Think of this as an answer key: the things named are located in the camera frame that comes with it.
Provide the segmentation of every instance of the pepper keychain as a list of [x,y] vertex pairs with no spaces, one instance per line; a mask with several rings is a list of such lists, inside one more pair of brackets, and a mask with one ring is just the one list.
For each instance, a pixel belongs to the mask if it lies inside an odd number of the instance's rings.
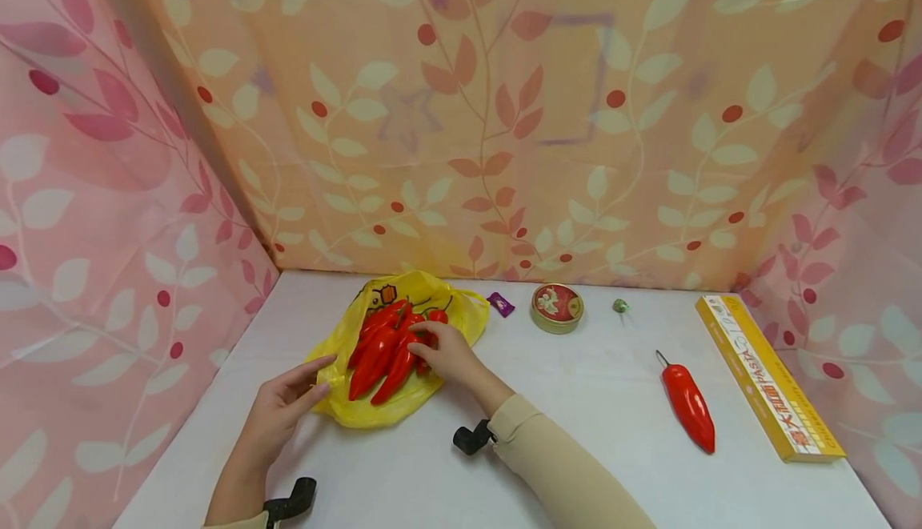
[[708,455],[714,454],[715,431],[714,421],[708,412],[708,404],[704,402],[701,390],[692,379],[692,373],[684,365],[675,365],[668,362],[663,354],[656,349],[656,357],[663,362],[663,385],[675,412],[685,432],[694,443],[701,447]]

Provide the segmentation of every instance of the floral fabric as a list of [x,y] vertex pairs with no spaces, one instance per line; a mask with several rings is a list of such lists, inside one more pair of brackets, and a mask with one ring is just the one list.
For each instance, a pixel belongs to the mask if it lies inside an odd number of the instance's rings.
[[280,267],[736,286],[922,523],[920,0],[148,2]]
[[278,272],[103,0],[0,72],[0,527],[111,527]]

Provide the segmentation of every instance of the black wrist strap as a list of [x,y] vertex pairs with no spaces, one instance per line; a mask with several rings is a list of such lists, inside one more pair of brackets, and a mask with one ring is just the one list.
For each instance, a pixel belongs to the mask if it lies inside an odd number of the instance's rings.
[[477,427],[474,427],[473,431],[469,430],[467,427],[459,427],[459,430],[455,431],[455,437],[451,439],[451,442],[454,443],[464,455],[471,456],[477,451],[480,451],[487,443],[496,443],[496,436],[493,435],[493,432],[490,431],[487,425],[490,425],[490,419],[480,421]]
[[291,497],[269,499],[263,504],[263,511],[269,511],[266,529],[273,529],[275,524],[297,517],[314,506],[317,493],[317,481],[313,477],[299,477],[291,489]]

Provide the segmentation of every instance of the white table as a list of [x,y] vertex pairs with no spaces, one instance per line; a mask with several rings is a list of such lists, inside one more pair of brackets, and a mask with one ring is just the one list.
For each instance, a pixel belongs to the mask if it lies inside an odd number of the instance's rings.
[[[201,523],[259,384],[328,335],[367,279],[286,272],[115,527]],[[617,475],[659,529],[889,527],[847,462],[778,459],[693,309],[698,294],[578,287],[586,314],[575,333],[558,336],[529,318],[535,285],[454,283],[485,296],[499,291],[516,305],[508,319],[491,313],[475,351]],[[611,310],[618,297],[631,304],[624,324]],[[696,377],[716,425],[714,455],[675,420],[656,348]],[[309,475],[317,499],[308,517],[284,527],[551,527],[492,451],[467,457],[451,445],[455,428],[481,418],[448,386],[389,430],[348,431],[308,416],[275,464],[269,491],[287,496]]]

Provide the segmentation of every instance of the yellow plastic bag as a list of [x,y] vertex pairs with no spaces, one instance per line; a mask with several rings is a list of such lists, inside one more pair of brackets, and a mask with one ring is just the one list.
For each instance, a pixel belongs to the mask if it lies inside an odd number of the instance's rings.
[[422,407],[423,403],[442,386],[442,379],[436,377],[435,373],[430,372],[428,376],[420,378],[416,371],[412,371],[404,386],[382,406],[374,407],[371,404],[371,396],[377,391],[380,383],[363,399],[348,400],[348,378],[351,377],[352,371],[348,371],[346,365],[359,341],[359,329],[362,329],[365,312],[369,309],[380,309],[398,299],[411,301],[414,312],[432,307],[443,309],[448,305],[445,311],[448,313],[449,323],[455,325],[471,345],[480,339],[480,334],[487,325],[487,317],[490,316],[490,306],[477,293],[453,289],[441,279],[433,278],[423,271],[372,279],[348,306],[333,334],[308,355],[307,360],[339,354],[333,365],[317,375],[318,383],[329,382],[332,389],[327,399],[317,403],[315,412],[333,416],[333,419],[344,427],[388,427],[399,423]]

